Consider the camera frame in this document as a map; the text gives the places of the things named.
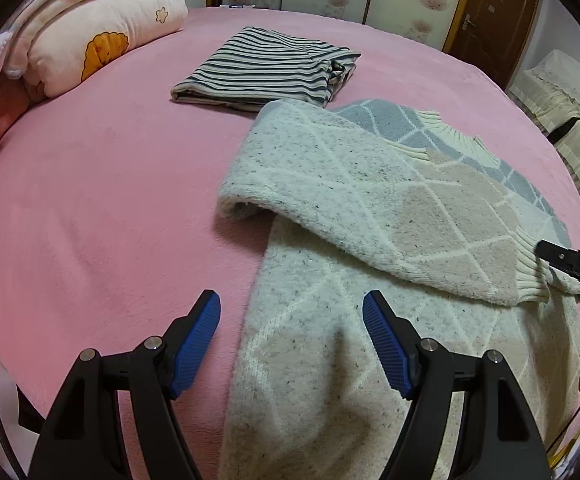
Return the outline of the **grey beige diamond knit sweater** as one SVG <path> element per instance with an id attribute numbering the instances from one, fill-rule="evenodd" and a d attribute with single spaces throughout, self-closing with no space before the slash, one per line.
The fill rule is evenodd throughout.
<path id="1" fill-rule="evenodd" d="M 580 284 L 536 259 L 565 224 L 477 138 L 382 100 L 275 101 L 218 212 L 275 214 L 229 392 L 223 479 L 374 479 L 405 421 L 361 306 L 377 290 L 447 349 L 503 353 L 552 439 L 577 403 Z"/>

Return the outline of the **pink fleece bed cover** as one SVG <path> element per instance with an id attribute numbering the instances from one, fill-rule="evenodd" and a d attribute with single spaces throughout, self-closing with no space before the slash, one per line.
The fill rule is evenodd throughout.
<path id="1" fill-rule="evenodd" d="M 202 290 L 221 319 L 176 413 L 203 476 L 217 475 L 244 309 L 268 240 L 265 214 L 216 217 L 251 117 L 169 92 L 240 29 L 265 27 L 359 52 L 335 98 L 436 110 L 532 182 L 580 248 L 580 197 L 530 119 L 472 65 L 407 38 L 322 16 L 193 9 L 180 32 L 130 51 L 25 113 L 0 140 L 0 362 L 46 412 L 85 348 L 132 350 Z"/>

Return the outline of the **beige covered furniture with lace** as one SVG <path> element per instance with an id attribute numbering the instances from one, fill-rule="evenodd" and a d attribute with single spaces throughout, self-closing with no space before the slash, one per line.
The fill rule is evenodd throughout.
<path id="1" fill-rule="evenodd" d="M 580 195 L 580 63 L 553 50 L 519 73 L 508 94 L 554 145 Z"/>

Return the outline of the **dark brown wooden door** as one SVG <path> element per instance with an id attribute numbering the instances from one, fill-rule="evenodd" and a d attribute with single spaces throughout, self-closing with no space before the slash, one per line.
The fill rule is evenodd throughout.
<path id="1" fill-rule="evenodd" d="M 521 60 L 539 0 L 462 0 L 444 50 L 506 88 Z"/>

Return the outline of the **folded black white striped garment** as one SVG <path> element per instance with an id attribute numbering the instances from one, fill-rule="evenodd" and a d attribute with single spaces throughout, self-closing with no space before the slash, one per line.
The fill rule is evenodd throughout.
<path id="1" fill-rule="evenodd" d="M 329 42 L 247 26 L 171 88 L 177 103 L 257 112 L 276 100 L 327 106 L 361 53 Z"/>

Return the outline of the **pink pillow with orange print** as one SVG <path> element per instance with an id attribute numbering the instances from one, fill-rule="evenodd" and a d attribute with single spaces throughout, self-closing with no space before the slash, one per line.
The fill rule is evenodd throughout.
<path id="1" fill-rule="evenodd" d="M 2 72 L 55 98 L 126 52 L 178 32 L 185 0 L 88 0 L 12 40 Z"/>

